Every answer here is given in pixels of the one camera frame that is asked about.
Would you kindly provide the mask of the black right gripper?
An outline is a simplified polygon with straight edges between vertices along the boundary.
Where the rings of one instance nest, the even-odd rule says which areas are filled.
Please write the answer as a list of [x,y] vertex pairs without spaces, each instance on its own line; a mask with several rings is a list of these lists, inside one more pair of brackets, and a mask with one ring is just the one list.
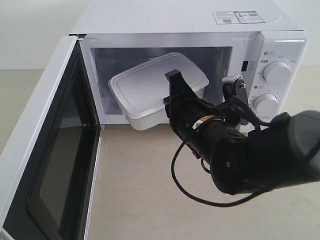
[[240,117],[226,103],[214,106],[199,99],[179,70],[167,72],[165,77],[169,83],[169,96],[163,99],[165,113],[171,129],[182,141],[171,164],[188,147],[210,170],[243,169],[240,146],[245,136],[237,129]]

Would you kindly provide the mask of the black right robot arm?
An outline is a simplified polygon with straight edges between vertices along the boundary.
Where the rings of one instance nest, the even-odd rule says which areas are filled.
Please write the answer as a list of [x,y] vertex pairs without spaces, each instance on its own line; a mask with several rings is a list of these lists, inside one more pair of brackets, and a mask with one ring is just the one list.
[[199,98],[179,70],[165,74],[169,95],[163,101],[173,132],[197,159],[204,160],[223,193],[253,193],[320,179],[320,113],[284,112],[270,122],[248,105],[241,75],[223,81],[224,102]]

